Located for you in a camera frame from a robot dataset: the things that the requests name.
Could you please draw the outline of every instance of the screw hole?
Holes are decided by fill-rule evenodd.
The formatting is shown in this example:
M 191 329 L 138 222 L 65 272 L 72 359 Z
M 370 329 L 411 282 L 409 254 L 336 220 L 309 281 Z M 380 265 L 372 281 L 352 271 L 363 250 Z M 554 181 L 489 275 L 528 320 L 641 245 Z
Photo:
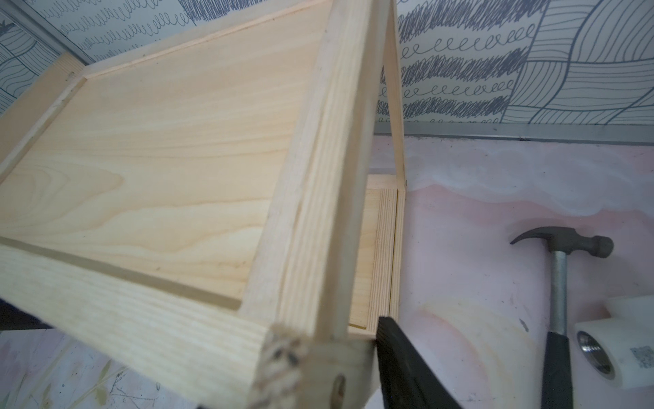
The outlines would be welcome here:
M 332 397 L 330 399 L 330 409 L 341 409 L 343 407 L 343 400 L 345 399 L 345 377 L 339 374 L 334 379 L 332 385 Z

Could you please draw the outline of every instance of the white cylinder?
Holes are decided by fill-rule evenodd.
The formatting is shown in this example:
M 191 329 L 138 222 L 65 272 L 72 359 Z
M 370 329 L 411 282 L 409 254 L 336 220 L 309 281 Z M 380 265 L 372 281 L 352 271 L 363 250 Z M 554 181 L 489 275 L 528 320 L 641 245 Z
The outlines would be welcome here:
M 584 356 L 612 385 L 621 389 L 654 385 L 654 296 L 606 302 L 609 319 L 575 325 Z

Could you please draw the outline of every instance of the qr code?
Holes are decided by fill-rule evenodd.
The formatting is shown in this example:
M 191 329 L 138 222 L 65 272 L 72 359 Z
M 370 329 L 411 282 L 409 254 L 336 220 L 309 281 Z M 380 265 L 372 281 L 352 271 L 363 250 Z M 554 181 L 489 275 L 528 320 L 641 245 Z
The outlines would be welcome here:
M 641 368 L 654 368 L 654 351 L 649 346 L 631 348 L 631 353 L 638 360 L 638 366 Z

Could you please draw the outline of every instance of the hammer head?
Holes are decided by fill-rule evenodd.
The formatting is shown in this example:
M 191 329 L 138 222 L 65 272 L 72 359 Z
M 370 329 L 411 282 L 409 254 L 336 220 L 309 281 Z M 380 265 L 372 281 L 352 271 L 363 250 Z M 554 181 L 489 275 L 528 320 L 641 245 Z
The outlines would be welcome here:
M 575 250 L 584 250 L 591 256 L 606 258 L 613 251 L 613 240 L 604 236 L 584 237 L 571 227 L 539 227 L 531 229 L 516 237 L 511 244 L 522 239 L 538 238 L 547 240 L 547 249 L 570 254 Z

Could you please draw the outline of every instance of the pine board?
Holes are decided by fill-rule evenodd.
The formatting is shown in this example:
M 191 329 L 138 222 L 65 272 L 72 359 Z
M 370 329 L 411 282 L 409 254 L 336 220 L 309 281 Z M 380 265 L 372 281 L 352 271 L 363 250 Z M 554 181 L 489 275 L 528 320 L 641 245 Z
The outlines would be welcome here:
M 88 79 L 0 185 L 0 236 L 240 298 L 329 11 Z

